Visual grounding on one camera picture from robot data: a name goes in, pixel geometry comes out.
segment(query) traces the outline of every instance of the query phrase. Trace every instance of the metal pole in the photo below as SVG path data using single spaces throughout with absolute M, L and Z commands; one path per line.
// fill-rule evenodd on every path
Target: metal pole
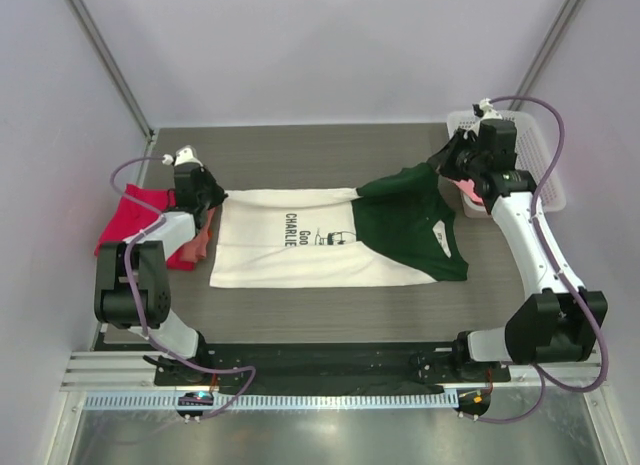
M 120 92 L 120 96 L 124 100 L 125 104 L 129 108 L 131 115 L 133 115 L 134 120 L 142 130 L 142 133 L 147 138 L 147 140 L 151 139 L 152 129 L 147 122 L 140 106 L 136 98 L 133 96 L 129 85 L 127 85 L 122 72 L 118 68 L 118 64 L 116 63 L 113 55 L 109 51 L 109 47 L 107 47 L 106 42 L 102 38 L 98 27 L 96 26 L 93 18 L 91 18 L 91 14 L 89 10 L 87 10 L 87 6 L 85 5 L 83 0 L 67 0 L 71 9 L 75 13 L 80 25 L 84 29 L 85 33 L 91 44 L 93 45 L 94 50 L 98 54 L 100 61 L 104 65 L 105 70 L 111 77 L 114 85 Z
M 551 60 L 553 53 L 584 2 L 585 0 L 565 0 L 547 36 L 538 49 L 533 62 L 529 66 L 529 70 L 527 70 L 527 73 L 522 79 L 516 95 L 529 95 L 531 93 L 531 90 Z M 516 100 L 511 104 L 509 110 L 520 110 L 521 108 L 522 101 Z

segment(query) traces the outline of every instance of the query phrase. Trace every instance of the white wall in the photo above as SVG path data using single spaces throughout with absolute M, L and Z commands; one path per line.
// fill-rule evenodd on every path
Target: white wall
M 533 92 L 566 119 L 559 174 L 568 203 L 549 220 L 588 288 L 608 298 L 609 378 L 634 434 L 629 442 L 638 441 L 640 430 L 638 3 L 587 0 Z M 555 146 L 554 122 L 535 114 Z
M 425 121 L 517 89 L 563 0 L 85 0 L 155 127 Z
M 0 462 L 32 465 L 95 330 L 108 174 L 144 139 L 64 0 L 0 0 L 0 17 Z

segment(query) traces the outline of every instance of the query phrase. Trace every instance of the floor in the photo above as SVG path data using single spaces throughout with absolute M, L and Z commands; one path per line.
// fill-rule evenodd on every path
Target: floor
M 537 387 L 496 388 L 489 413 L 513 417 Z M 440 410 L 237 412 L 184 425 L 174 411 L 83 412 L 70 464 L 604 465 L 585 399 L 556 388 L 509 426 Z
M 426 160 L 447 142 L 443 124 L 314 125 L 163 129 L 155 154 L 196 147 L 228 190 L 360 186 Z M 147 188 L 172 186 L 151 165 Z M 214 289 L 210 258 L 170 272 L 172 307 L 209 342 L 451 340 L 463 330 L 499 327 L 523 302 L 520 276 L 498 227 L 462 213 L 456 188 L 441 192 L 456 210 L 455 233 L 469 263 L 466 282 L 353 289 Z M 132 341 L 110 330 L 107 341 Z

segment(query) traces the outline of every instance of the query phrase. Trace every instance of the white laundry basket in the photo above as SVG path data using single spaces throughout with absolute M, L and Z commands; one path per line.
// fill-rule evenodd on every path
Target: white laundry basket
M 542 175 L 547 170 L 551 162 L 549 149 L 546 147 L 542 133 L 535 119 L 524 112 L 500 111 L 506 120 L 512 120 L 518 130 L 516 139 L 516 152 L 518 160 L 516 167 L 522 170 L 529 170 L 536 183 L 540 182 Z M 469 129 L 478 120 L 473 112 L 453 112 L 447 116 L 447 129 L 449 136 L 458 128 Z M 557 173 L 554 171 L 549 177 L 546 185 L 540 194 L 542 208 L 545 212 L 557 212 L 562 210 L 567 204 L 564 190 L 560 184 Z M 484 207 L 473 202 L 467 195 L 462 193 L 462 204 L 467 217 L 479 218 L 488 217 Z

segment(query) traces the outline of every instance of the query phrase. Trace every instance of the white and green shirt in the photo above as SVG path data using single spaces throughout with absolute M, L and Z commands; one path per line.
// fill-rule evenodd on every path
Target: white and green shirt
M 455 214 L 426 163 L 357 189 L 228 194 L 212 287 L 382 287 L 467 278 Z

